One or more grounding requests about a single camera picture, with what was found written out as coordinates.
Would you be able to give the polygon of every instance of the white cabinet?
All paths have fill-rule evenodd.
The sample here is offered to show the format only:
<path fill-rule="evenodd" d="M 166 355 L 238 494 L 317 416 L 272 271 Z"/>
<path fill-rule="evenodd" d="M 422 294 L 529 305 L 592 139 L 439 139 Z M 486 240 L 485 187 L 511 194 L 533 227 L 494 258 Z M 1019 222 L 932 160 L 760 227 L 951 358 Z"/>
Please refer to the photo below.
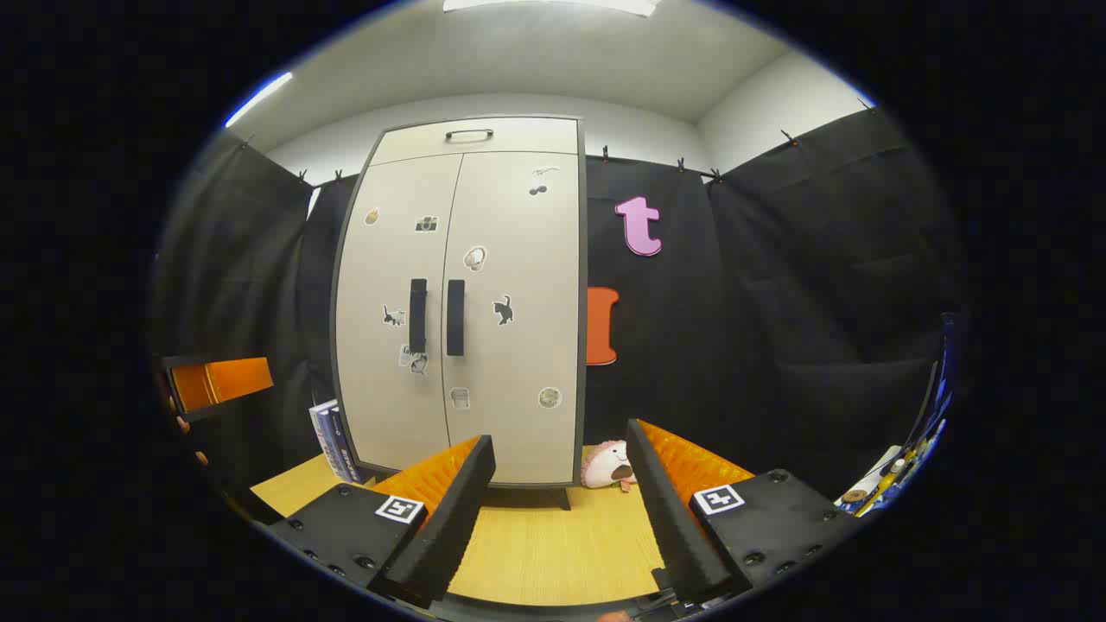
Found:
<path fill-rule="evenodd" d="M 483 117 L 378 141 L 351 200 L 332 304 L 334 377 L 359 464 L 401 470 L 489 434 L 492 485 L 578 483 L 582 135 L 575 118 Z M 408 352 L 413 340 L 422 352 Z"/>

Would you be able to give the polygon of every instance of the book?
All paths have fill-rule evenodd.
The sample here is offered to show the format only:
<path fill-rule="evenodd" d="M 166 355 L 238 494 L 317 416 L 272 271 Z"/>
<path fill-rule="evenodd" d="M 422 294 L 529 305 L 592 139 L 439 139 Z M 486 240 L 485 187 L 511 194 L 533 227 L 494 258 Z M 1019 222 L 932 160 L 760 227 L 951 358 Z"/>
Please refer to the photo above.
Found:
<path fill-rule="evenodd" d="M 345 435 L 342 428 L 342 414 L 338 412 L 338 407 L 334 406 L 328 413 L 331 417 L 331 427 L 334 429 L 334 444 L 337 446 L 340 458 L 342 464 L 345 465 L 346 473 L 349 474 L 349 479 L 353 484 L 364 484 L 367 478 L 361 471 L 361 469 L 353 463 L 353 454 L 349 452 L 349 439 Z"/>
<path fill-rule="evenodd" d="M 307 412 L 311 414 L 311 424 L 315 428 L 315 435 L 319 437 L 319 445 L 322 447 L 323 454 L 326 455 L 326 462 L 331 465 L 331 470 L 334 471 L 334 475 L 343 481 L 349 481 L 351 477 L 346 473 L 345 465 L 343 464 L 341 454 L 338 453 L 337 443 L 334 438 L 333 426 L 328 416 L 331 408 L 335 406 L 337 406 L 337 400 L 331 400 L 325 404 L 312 406 L 307 410 Z"/>

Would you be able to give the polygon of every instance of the stuffed toy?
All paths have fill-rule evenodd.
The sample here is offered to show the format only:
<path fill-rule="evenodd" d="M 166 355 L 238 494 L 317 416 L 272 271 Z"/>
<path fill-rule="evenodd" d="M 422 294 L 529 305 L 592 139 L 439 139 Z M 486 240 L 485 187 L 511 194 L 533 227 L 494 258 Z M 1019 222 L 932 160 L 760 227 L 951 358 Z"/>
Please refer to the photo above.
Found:
<path fill-rule="evenodd" d="M 630 484 L 637 484 L 634 468 L 626 455 L 625 440 L 607 440 L 592 447 L 581 464 L 580 475 L 585 488 L 603 488 L 618 484 L 623 493 L 629 493 Z"/>

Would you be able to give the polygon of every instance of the cabinet handle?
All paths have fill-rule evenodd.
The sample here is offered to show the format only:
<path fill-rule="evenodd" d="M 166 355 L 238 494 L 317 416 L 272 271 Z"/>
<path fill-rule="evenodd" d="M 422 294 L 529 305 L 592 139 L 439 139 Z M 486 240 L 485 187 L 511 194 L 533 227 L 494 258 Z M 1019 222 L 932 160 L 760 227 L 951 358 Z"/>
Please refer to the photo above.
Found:
<path fill-rule="evenodd" d="M 465 281 L 450 280 L 446 299 L 446 354 L 465 355 Z"/>
<path fill-rule="evenodd" d="M 408 326 L 407 345 L 411 352 L 426 353 L 426 279 L 411 279 L 411 321 Z"/>
<path fill-rule="evenodd" d="M 461 134 L 462 132 L 487 132 L 489 138 L 491 138 L 491 135 L 494 134 L 491 129 L 455 129 L 452 132 L 446 132 L 446 139 L 448 141 L 453 137 L 453 134 Z"/>

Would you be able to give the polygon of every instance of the cabinet door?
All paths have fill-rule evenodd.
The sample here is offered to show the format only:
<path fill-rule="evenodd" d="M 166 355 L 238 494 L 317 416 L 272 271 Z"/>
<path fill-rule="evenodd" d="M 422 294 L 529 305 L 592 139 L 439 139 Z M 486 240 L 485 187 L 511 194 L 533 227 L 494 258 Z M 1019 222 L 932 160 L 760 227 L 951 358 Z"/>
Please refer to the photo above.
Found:
<path fill-rule="evenodd" d="M 465 281 L 463 355 L 442 357 L 446 413 L 455 443 L 491 435 L 495 484 L 573 480 L 584 330 L 577 167 L 576 156 L 549 153 L 461 163 L 445 278 Z"/>
<path fill-rule="evenodd" d="M 404 469 L 449 448 L 438 335 L 460 164 L 444 155 L 371 166 L 354 199 L 337 266 L 334 355 L 348 437 L 365 464 Z M 426 279 L 427 291 L 426 362 L 415 371 L 401 353 L 411 279 Z"/>

